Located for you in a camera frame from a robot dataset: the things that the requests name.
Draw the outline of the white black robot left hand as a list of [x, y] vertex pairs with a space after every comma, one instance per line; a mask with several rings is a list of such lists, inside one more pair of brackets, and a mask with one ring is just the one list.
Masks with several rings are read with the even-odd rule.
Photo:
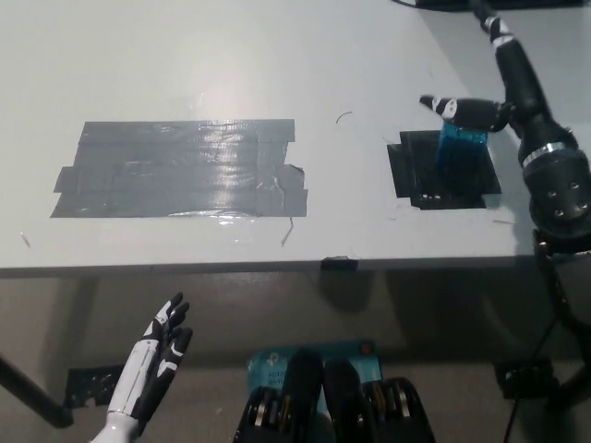
[[108, 412], [147, 424], [172, 384], [193, 330], [182, 325], [189, 309], [179, 292], [158, 311], [127, 358]]

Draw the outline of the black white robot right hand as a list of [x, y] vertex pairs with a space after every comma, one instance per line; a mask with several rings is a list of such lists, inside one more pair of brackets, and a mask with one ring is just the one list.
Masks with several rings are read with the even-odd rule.
[[485, 1], [471, 8], [494, 49], [504, 101], [433, 95], [419, 101], [452, 126], [486, 133], [510, 126], [520, 139], [518, 161], [537, 238], [552, 253], [583, 253], [590, 248], [589, 160], [573, 133], [554, 119], [537, 73], [505, 20]]

